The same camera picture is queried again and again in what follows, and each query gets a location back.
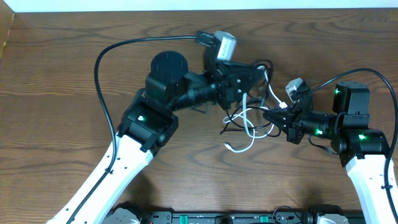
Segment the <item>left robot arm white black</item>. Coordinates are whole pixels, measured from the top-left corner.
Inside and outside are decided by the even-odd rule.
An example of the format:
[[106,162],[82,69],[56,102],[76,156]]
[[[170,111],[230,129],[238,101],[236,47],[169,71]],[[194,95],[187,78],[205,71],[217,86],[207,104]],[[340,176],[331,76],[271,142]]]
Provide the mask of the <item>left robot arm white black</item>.
[[214,101],[223,109],[238,101],[264,69],[222,60],[221,75],[188,70],[185,57],[174,51],[156,55],[145,88],[123,113],[105,155],[72,199],[49,223],[102,223],[130,182],[170,140],[178,128],[174,111]]

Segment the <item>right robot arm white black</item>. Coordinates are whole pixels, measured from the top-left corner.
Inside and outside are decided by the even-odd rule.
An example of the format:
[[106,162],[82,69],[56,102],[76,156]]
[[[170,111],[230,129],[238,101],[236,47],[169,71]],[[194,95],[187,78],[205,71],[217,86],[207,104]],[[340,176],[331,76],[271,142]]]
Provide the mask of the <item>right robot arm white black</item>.
[[357,82],[336,84],[333,113],[313,109],[313,93],[301,78],[285,88],[292,106],[264,112],[264,119],[299,144],[303,137],[329,139],[358,194],[366,223],[394,223],[388,201],[397,201],[393,167],[386,168],[389,145],[384,133],[369,128],[369,89]]

